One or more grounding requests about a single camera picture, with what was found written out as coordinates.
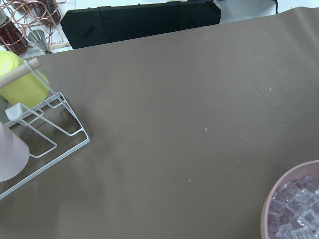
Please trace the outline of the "white cup rack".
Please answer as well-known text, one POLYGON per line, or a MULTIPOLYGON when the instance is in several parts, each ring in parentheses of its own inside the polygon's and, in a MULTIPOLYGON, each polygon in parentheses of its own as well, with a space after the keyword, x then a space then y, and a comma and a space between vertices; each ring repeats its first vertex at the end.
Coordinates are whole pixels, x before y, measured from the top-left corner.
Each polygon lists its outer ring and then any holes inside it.
POLYGON ((37 73, 40 66, 37 58, 25 60, 23 65, 0 78, 0 84, 7 86, 31 73, 49 90, 48 97, 32 108, 19 103, 6 110, 5 126, 27 144, 30 154, 24 169, 1 183, 2 199, 91 141, 64 95, 52 89, 37 73))

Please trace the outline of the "pink bowl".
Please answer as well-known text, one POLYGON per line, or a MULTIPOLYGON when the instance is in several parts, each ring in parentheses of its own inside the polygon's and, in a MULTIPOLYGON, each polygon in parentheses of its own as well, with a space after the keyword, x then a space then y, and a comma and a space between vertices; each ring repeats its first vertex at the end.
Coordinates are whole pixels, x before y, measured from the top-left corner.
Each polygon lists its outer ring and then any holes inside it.
POLYGON ((279 180, 275 183, 271 191, 266 197, 266 200, 264 202, 262 212, 261 212, 261 222, 260 222, 260 232, 261 232, 261 239, 268 239, 268 212, 269 212, 269 206, 270 201, 272 199, 272 196, 274 192, 286 181, 295 181, 299 178, 302 178, 303 176, 312 175, 317 180, 319 179, 319 161, 309 161, 302 163, 300 165, 295 166, 294 168, 287 171, 283 176, 279 178, 279 180))

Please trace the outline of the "yellow cup in rack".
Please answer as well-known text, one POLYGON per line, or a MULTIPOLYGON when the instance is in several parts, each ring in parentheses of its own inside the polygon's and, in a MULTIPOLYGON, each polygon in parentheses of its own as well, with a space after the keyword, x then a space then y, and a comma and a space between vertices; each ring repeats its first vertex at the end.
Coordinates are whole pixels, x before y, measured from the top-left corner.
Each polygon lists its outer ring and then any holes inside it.
MULTIPOLYGON (((0 52, 0 75, 16 69, 24 64, 24 60, 10 51, 0 52)), ((10 104, 22 103, 32 108, 41 103, 48 95, 49 89, 36 77, 29 73, 0 89, 0 95, 10 104)))

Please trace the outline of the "black long bar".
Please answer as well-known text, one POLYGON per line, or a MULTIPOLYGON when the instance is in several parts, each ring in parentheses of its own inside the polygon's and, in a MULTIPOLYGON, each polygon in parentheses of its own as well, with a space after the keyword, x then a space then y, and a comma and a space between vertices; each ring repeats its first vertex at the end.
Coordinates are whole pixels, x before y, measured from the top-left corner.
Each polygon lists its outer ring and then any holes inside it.
POLYGON ((211 0, 170 1, 69 10, 62 30, 74 49, 216 25, 221 9, 211 0))

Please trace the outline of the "pile of clear ice cubes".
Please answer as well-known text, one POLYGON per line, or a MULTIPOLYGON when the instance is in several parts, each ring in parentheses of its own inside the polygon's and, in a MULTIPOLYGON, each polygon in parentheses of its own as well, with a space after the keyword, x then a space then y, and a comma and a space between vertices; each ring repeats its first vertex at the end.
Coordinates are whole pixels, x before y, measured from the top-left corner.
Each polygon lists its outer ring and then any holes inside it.
POLYGON ((267 216, 270 239, 317 239, 319 181, 312 175, 285 181, 271 195, 267 216))

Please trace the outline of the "pink cup in rack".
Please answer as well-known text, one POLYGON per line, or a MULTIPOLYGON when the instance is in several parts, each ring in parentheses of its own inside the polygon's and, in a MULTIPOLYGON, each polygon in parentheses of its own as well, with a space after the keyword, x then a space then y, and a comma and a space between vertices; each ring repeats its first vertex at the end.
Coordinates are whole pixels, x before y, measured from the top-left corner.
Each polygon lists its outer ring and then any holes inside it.
POLYGON ((14 132, 0 123, 0 181, 20 173, 27 165, 29 148, 14 132))

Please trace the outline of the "steel jigger cup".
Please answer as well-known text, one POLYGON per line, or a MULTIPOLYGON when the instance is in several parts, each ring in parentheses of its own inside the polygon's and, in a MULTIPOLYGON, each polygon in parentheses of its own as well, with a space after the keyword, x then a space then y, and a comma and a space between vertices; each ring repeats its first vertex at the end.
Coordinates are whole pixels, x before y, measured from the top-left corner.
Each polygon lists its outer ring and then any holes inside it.
POLYGON ((31 30, 29 34, 27 35, 27 39, 30 43, 34 44, 37 48, 39 48, 45 54, 51 53, 43 30, 41 29, 31 30))

